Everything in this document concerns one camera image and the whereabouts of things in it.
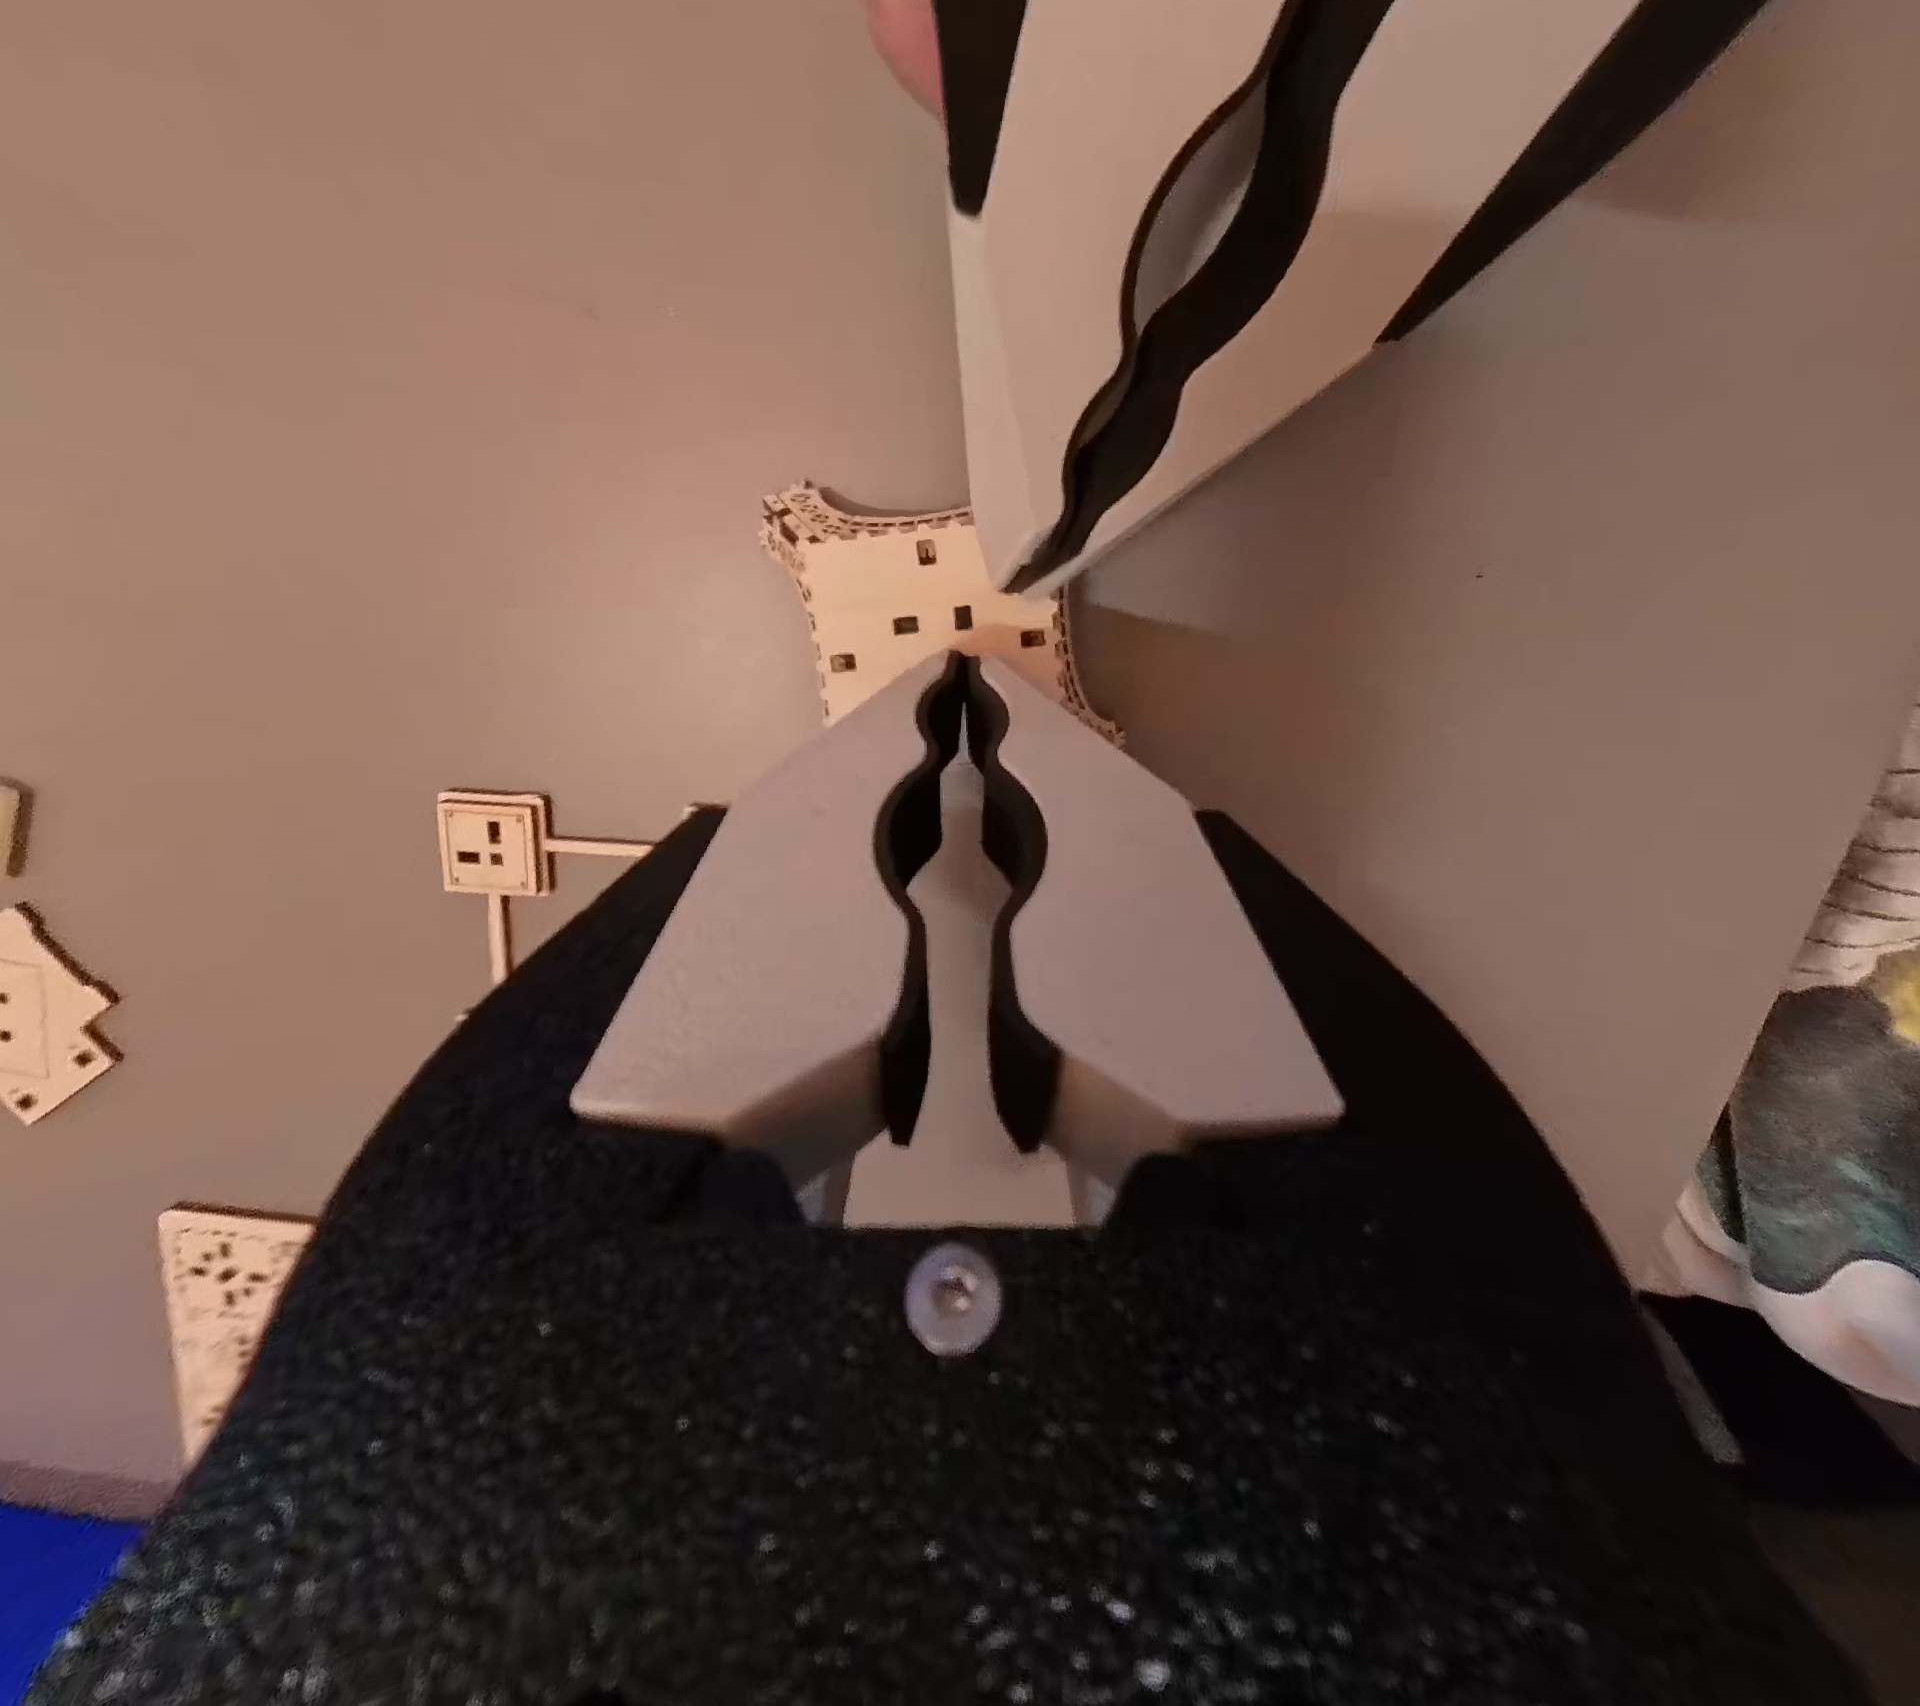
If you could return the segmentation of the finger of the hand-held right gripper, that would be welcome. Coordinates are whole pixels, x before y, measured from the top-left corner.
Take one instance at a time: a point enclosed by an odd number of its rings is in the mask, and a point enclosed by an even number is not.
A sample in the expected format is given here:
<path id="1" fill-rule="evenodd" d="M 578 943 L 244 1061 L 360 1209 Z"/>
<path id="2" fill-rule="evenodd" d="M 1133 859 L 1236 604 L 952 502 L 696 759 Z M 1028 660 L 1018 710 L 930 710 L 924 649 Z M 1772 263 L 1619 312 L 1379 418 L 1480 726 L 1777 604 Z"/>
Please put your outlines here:
<path id="1" fill-rule="evenodd" d="M 1027 0 L 979 209 L 952 209 L 973 522 L 1000 590 L 1067 525 L 1079 432 L 1250 181 L 1289 0 Z"/>
<path id="2" fill-rule="evenodd" d="M 1020 567 L 1062 584 L 1368 357 L 1644 0 L 1294 0 L 1212 250 Z"/>

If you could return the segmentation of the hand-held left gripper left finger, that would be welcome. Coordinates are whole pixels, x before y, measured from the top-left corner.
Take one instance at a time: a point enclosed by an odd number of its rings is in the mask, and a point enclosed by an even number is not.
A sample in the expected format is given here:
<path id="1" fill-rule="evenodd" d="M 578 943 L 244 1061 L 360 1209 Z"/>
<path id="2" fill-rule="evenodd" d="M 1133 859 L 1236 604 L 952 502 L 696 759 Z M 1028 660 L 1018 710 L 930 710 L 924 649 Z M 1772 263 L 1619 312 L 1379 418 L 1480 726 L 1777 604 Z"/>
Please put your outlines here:
<path id="1" fill-rule="evenodd" d="M 722 813 L 578 1078 L 571 1112 L 772 1162 L 816 1224 L 904 1146 L 933 1064 L 915 881 L 946 838 L 962 657 L 935 653 Z"/>

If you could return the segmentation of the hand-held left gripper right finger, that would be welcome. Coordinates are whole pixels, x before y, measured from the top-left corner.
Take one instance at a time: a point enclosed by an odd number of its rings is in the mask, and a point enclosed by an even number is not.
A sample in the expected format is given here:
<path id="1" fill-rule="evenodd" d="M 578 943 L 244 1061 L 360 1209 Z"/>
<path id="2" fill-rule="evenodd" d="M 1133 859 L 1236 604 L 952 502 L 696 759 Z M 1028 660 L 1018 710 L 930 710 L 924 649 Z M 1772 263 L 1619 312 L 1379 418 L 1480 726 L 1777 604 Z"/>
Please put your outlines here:
<path id="1" fill-rule="evenodd" d="M 1347 1101 L 1188 799 L 1003 662 L 968 662 L 996 1116 L 1110 1213 L 1157 1156 L 1333 1127 Z"/>

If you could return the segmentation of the wooden tower base model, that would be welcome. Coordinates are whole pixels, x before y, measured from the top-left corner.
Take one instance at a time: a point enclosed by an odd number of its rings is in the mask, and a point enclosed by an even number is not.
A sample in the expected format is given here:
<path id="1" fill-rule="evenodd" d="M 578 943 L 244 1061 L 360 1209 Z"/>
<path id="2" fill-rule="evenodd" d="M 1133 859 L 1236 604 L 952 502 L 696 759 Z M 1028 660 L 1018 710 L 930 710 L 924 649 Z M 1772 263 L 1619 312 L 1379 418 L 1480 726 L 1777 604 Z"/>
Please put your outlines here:
<path id="1" fill-rule="evenodd" d="M 968 507 L 889 513 L 803 483 L 763 497 L 761 541 L 799 591 L 828 726 L 921 662 L 962 651 L 1007 662 L 1094 733 L 1127 742 L 1082 683 L 1065 591 L 1000 590 Z"/>

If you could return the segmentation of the wooden parts sheet with arches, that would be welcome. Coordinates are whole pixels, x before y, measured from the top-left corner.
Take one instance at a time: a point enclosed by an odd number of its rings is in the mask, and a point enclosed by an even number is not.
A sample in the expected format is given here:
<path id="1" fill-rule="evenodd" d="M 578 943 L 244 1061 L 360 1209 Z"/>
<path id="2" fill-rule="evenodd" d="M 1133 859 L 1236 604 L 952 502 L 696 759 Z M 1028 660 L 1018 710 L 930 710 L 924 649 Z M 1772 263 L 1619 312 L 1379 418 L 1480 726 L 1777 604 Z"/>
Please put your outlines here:
<path id="1" fill-rule="evenodd" d="M 183 1465 L 220 1427 L 316 1221 L 209 1205 L 156 1217 Z"/>

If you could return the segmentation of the person's patterned clothing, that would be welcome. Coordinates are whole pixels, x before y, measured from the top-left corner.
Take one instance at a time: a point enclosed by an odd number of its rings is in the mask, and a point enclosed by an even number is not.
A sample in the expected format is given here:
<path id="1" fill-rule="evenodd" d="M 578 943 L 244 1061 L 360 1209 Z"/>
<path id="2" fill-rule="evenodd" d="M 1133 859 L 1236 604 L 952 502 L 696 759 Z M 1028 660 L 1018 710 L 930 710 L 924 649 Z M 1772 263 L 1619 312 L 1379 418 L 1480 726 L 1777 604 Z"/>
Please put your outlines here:
<path id="1" fill-rule="evenodd" d="M 1918 1406 L 1918 710 L 1662 1238 L 1689 1292 Z"/>

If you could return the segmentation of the wooden cross-shaped plate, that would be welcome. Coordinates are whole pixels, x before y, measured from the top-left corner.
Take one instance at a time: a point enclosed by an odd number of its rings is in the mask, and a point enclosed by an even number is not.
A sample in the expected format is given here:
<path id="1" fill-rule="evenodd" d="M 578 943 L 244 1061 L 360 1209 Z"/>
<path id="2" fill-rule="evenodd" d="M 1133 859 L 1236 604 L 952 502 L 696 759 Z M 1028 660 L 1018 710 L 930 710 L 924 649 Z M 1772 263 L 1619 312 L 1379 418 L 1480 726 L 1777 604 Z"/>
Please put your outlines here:
<path id="1" fill-rule="evenodd" d="M 2 1106 L 22 1125 L 50 1117 L 111 1071 L 98 1030 L 119 995 L 66 953 L 26 903 L 2 910 Z"/>

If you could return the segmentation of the blue plastic bin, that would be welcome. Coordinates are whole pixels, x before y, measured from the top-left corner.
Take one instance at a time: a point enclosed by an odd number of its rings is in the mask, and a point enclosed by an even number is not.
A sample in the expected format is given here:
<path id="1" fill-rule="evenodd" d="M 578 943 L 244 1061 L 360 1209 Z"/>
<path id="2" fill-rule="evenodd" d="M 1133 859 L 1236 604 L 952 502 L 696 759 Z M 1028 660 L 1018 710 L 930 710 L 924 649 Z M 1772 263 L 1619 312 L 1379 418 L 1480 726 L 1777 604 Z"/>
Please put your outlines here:
<path id="1" fill-rule="evenodd" d="M 2 1504 L 2 1701 L 21 1703 L 38 1664 L 140 1539 L 143 1522 Z"/>

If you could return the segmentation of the wooden four-square connector frame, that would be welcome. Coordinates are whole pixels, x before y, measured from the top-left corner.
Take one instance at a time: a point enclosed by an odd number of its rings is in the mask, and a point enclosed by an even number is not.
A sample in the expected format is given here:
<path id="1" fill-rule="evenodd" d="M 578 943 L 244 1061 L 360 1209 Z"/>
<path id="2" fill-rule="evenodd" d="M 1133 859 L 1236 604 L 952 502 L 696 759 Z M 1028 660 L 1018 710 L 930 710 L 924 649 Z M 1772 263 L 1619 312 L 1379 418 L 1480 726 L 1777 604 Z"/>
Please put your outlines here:
<path id="1" fill-rule="evenodd" d="M 560 896 L 571 868 L 628 870 L 661 847 L 661 835 L 567 828 L 553 794 L 534 788 L 444 788 L 435 834 L 444 894 L 479 902 L 484 916 L 492 987 L 507 984 L 523 957 L 525 905 Z"/>

